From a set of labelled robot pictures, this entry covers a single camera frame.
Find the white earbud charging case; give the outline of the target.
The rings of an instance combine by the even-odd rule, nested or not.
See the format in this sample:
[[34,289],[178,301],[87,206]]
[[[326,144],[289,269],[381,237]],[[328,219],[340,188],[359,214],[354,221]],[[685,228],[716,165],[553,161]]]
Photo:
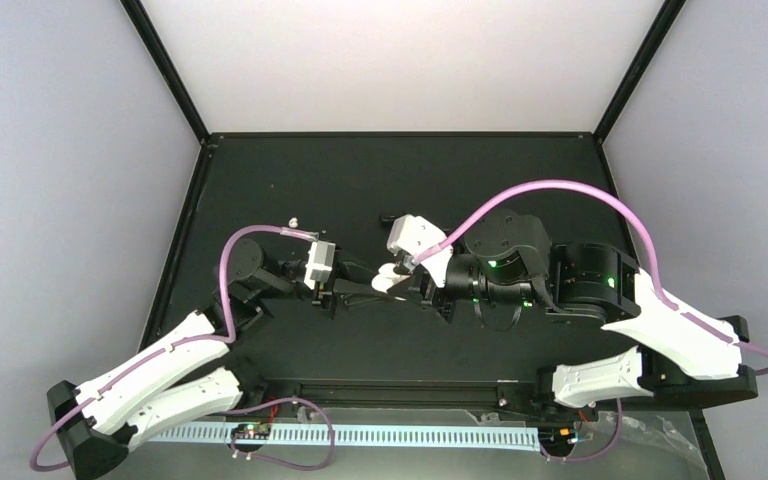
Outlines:
[[410,275],[411,273],[399,264],[385,263],[371,280],[371,287],[377,292],[387,293],[397,284],[407,280]]

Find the black earbud charging case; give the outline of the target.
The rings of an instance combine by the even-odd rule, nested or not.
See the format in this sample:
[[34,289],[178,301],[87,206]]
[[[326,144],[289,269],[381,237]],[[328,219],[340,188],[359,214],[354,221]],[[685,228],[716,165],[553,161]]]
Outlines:
[[398,218],[399,215],[381,214],[378,217],[378,220],[382,226],[389,226],[392,225]]

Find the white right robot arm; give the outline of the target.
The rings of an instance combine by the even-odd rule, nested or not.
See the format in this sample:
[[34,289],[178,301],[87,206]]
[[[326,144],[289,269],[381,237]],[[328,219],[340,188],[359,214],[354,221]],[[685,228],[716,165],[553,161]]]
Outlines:
[[452,246],[421,258],[444,237],[421,216],[396,219],[387,240],[395,261],[379,268],[373,289],[445,321],[456,302],[468,300],[516,313],[535,308],[556,323],[632,340],[603,359],[541,368],[529,392],[538,416],[625,398],[706,409],[757,397],[757,374],[741,355],[745,320],[713,318],[658,295],[652,275],[614,246],[555,243],[540,219],[509,209],[481,216]]

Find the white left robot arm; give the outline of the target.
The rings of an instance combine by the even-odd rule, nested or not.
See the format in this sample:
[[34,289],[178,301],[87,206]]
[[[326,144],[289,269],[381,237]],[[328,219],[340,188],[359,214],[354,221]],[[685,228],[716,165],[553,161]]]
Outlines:
[[269,317],[271,298],[311,295],[317,306],[356,297],[387,300],[405,274],[373,271],[313,232],[255,225],[224,245],[218,287],[150,347],[98,377],[62,381],[47,392],[46,437],[77,479],[99,479],[151,438],[214,414],[275,411],[268,386],[238,342]]

